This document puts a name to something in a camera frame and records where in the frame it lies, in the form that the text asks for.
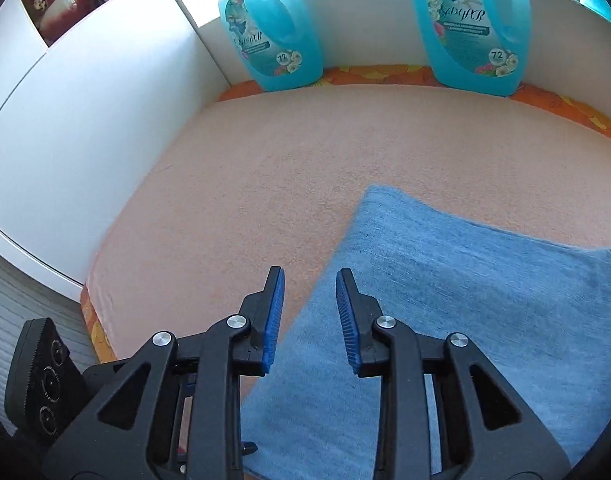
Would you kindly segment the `blue denim pants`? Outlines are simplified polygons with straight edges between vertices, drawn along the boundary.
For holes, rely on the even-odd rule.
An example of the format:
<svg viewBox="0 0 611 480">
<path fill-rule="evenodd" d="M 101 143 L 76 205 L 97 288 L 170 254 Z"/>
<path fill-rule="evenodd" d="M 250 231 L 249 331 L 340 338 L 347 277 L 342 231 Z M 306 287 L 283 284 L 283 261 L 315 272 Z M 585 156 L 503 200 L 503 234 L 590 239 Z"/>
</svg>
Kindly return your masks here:
<svg viewBox="0 0 611 480">
<path fill-rule="evenodd" d="M 380 385 L 347 359 L 335 285 L 420 335 L 469 336 L 573 462 L 611 419 L 611 248 L 538 240 L 435 210 L 397 188 L 366 191 L 333 258 L 241 409 L 261 479 L 368 479 Z"/>
</svg>

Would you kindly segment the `pink towel mat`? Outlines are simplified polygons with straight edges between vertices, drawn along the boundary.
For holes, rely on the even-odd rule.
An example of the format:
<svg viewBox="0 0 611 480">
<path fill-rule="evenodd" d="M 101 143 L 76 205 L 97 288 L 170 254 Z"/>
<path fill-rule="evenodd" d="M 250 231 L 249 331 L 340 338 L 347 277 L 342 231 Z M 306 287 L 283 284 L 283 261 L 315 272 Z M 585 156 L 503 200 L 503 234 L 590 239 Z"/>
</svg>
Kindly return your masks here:
<svg viewBox="0 0 611 480">
<path fill-rule="evenodd" d="M 364 470 L 378 384 L 345 357 L 335 275 L 420 333 L 476 341 L 579 458 L 611 416 L 611 139 L 439 88 L 216 103 L 115 221 L 87 289 L 109 344 L 189 335 L 286 273 L 273 370 L 243 419 L 270 462 Z"/>
</svg>

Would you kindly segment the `white cabinet panel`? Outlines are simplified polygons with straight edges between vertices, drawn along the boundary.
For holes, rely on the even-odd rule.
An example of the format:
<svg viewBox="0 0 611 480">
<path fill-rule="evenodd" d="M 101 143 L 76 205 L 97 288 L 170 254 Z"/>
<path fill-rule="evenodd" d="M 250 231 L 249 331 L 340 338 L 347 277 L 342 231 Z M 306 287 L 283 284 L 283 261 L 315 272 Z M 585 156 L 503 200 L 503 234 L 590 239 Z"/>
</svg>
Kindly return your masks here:
<svg viewBox="0 0 611 480">
<path fill-rule="evenodd" d="M 176 0 L 110 0 L 0 104 L 0 256 L 78 299 L 110 226 L 227 86 Z"/>
</svg>

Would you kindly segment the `red white ceramic jar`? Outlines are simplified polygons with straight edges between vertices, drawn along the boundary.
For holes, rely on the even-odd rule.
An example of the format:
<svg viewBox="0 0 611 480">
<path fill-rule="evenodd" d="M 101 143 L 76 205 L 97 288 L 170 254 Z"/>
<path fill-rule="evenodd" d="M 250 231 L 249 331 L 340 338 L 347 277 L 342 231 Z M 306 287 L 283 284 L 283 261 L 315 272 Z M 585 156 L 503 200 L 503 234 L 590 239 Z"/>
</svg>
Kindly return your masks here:
<svg viewBox="0 0 611 480">
<path fill-rule="evenodd" d="M 92 12 L 92 0 L 26 0 L 46 42 L 55 42 Z"/>
</svg>

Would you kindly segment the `left blue detergent bottle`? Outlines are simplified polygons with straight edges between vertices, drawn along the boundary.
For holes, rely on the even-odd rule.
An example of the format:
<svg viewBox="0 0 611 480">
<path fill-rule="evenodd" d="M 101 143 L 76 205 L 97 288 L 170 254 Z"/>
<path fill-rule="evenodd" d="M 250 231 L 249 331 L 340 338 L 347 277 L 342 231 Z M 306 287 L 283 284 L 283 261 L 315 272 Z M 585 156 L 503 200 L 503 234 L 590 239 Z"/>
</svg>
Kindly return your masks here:
<svg viewBox="0 0 611 480">
<path fill-rule="evenodd" d="M 319 34 L 303 0 L 218 0 L 220 20 L 266 92 L 314 84 L 324 73 Z"/>
</svg>

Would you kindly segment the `blue detergent bottle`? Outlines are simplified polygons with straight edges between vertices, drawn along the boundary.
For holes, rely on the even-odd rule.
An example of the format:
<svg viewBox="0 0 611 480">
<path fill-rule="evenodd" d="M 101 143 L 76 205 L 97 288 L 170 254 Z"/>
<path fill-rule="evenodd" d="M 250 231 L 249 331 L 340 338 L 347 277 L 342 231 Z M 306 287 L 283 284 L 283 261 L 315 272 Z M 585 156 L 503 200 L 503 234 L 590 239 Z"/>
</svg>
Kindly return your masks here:
<svg viewBox="0 0 611 480">
<path fill-rule="evenodd" d="M 433 75 L 444 86 L 511 96 L 529 61 L 530 0 L 413 0 Z"/>
<path fill-rule="evenodd" d="M 266 92 L 314 84 L 324 73 L 319 34 L 303 0 L 218 0 L 220 20 Z"/>
</svg>

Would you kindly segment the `right blue detergent bottle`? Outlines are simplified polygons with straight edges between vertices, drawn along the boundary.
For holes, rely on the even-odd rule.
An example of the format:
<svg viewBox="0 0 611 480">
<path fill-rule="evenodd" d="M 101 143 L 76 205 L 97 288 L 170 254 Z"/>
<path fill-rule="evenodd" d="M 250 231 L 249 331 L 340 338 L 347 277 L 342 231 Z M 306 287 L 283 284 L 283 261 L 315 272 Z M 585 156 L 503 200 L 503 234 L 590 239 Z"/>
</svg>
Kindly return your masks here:
<svg viewBox="0 0 611 480">
<path fill-rule="evenodd" d="M 530 0 L 413 0 L 433 75 L 444 86 L 511 96 L 529 61 Z"/>
</svg>

